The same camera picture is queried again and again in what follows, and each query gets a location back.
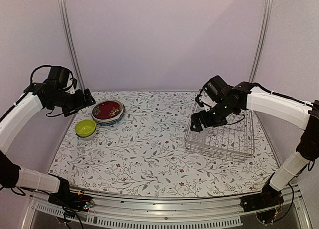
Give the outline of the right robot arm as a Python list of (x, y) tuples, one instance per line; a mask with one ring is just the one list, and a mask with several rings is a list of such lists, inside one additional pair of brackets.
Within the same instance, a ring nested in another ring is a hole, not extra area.
[(230, 114), (252, 110), (287, 121), (303, 130), (295, 152), (273, 173), (258, 195), (258, 203), (268, 207), (282, 190), (307, 164), (319, 157), (319, 102), (306, 103), (295, 98), (267, 90), (258, 83), (241, 82), (236, 86), (219, 77), (210, 79), (202, 88), (216, 103), (209, 110), (191, 116), (191, 131), (227, 124)]

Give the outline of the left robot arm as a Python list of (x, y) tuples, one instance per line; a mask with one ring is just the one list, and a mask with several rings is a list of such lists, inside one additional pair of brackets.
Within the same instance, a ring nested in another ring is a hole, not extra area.
[(96, 101), (89, 89), (69, 93), (45, 83), (38, 84), (39, 88), (36, 86), (29, 86), (0, 120), (0, 184), (4, 188), (21, 187), (55, 193), (57, 201), (70, 206), (74, 195), (63, 187), (66, 180), (16, 165), (6, 154), (20, 131), (45, 107), (60, 107), (62, 114), (68, 117)]

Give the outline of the white small bowl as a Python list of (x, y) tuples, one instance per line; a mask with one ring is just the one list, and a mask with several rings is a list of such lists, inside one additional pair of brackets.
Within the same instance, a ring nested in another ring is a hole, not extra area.
[(89, 141), (89, 140), (92, 140), (94, 137), (95, 137), (95, 135), (96, 135), (96, 131), (95, 132), (93, 132), (90, 136), (88, 136), (88, 137), (79, 137), (78, 136), (78, 138), (80, 139), (80, 140), (84, 140), (84, 141)]

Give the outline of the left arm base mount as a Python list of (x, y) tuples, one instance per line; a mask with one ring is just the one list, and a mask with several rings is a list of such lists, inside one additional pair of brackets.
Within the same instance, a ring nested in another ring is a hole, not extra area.
[(80, 190), (76, 193), (71, 192), (70, 184), (66, 179), (53, 174), (50, 175), (58, 178), (60, 186), (57, 193), (50, 193), (48, 198), (49, 203), (68, 207), (76, 212), (88, 211), (89, 208), (95, 205), (93, 198), (89, 195), (86, 195), (84, 190)]

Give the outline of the white cream plate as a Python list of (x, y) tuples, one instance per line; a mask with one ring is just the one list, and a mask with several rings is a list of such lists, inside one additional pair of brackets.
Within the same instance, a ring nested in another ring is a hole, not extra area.
[(114, 124), (114, 123), (118, 122), (118, 121), (122, 118), (122, 116), (123, 116), (123, 114), (124, 114), (125, 106), (124, 106), (123, 104), (122, 104), (122, 106), (123, 106), (122, 112), (121, 112), (120, 115), (118, 115), (115, 119), (111, 119), (111, 120), (97, 120), (97, 119), (94, 119), (93, 116), (92, 116), (92, 118), (93, 118), (93, 120), (94, 120), (96, 123), (98, 123), (98, 124), (102, 124), (102, 125)]

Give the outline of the clear glass cup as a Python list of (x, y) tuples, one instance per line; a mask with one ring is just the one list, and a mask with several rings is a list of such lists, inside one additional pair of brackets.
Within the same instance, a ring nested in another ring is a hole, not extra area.
[(191, 132), (191, 141), (193, 143), (197, 143), (197, 144), (202, 144), (205, 145), (206, 144), (206, 132), (202, 131), (202, 132)]

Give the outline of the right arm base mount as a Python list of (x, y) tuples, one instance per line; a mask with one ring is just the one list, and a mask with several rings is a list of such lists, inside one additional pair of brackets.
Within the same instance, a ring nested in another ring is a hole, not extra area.
[(270, 210), (257, 213), (257, 219), (264, 223), (273, 223), (277, 218), (284, 199), (281, 191), (276, 191), (268, 184), (262, 188), (261, 193), (244, 196), (241, 198), (240, 206), (244, 212), (257, 211), (273, 207)]

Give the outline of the dark red patterned plate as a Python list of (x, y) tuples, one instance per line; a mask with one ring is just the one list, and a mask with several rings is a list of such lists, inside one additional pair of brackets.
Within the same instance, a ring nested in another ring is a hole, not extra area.
[(106, 100), (97, 103), (92, 109), (92, 116), (97, 120), (115, 119), (122, 112), (123, 106), (119, 101)]

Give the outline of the lime green bowl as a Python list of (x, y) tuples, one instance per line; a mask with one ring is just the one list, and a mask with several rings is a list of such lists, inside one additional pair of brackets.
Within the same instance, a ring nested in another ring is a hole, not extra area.
[(93, 120), (82, 120), (75, 125), (75, 133), (82, 138), (90, 137), (96, 131), (96, 123)]

